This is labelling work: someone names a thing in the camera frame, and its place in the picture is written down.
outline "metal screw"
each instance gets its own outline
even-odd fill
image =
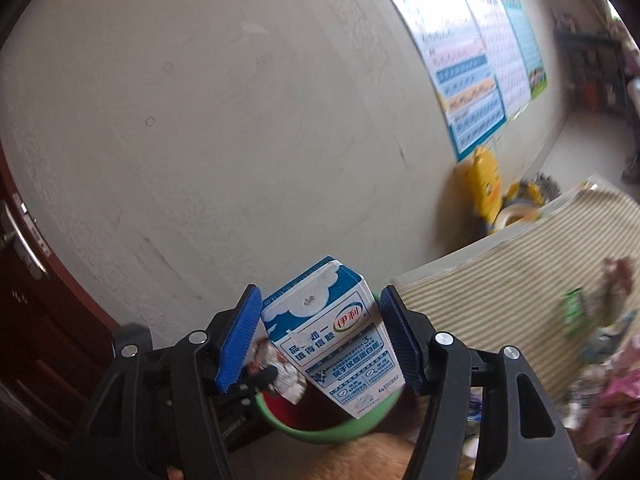
[[[518,350],[515,346],[505,346],[504,354],[509,359],[517,359],[518,357],[520,357],[520,350]]]
[[[453,336],[446,332],[438,332],[436,334],[436,341],[441,345],[448,346],[453,343]]]
[[[133,357],[138,353],[138,347],[135,345],[126,345],[120,353],[122,354],[122,357]]]
[[[194,345],[199,345],[204,343],[207,340],[207,333],[202,330],[196,330],[196,332],[191,332],[189,334],[189,343],[193,343]]]

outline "door handle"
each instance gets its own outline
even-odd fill
[[[31,249],[4,200],[0,201],[0,224],[2,225],[0,251],[9,250],[10,246],[13,246],[15,252],[29,269],[31,276],[36,280],[46,278],[47,270]]]

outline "crumpled wrapper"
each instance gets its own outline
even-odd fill
[[[273,389],[291,404],[297,404],[306,391],[306,379],[296,367],[287,361],[268,338],[255,344],[255,357],[249,364],[249,373],[273,365],[278,369],[278,377],[273,381]]]

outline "tiled floor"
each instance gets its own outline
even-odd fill
[[[576,112],[566,122],[541,171],[558,181],[562,190],[597,173],[640,202],[640,185],[628,186],[620,180],[633,149],[633,131],[623,119]]]

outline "cloud graphic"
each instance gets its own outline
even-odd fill
[[[262,311],[262,320],[269,322],[289,311],[296,317],[310,317],[320,312],[329,299],[329,287],[338,280],[339,262],[329,262],[312,272],[291,290]]]

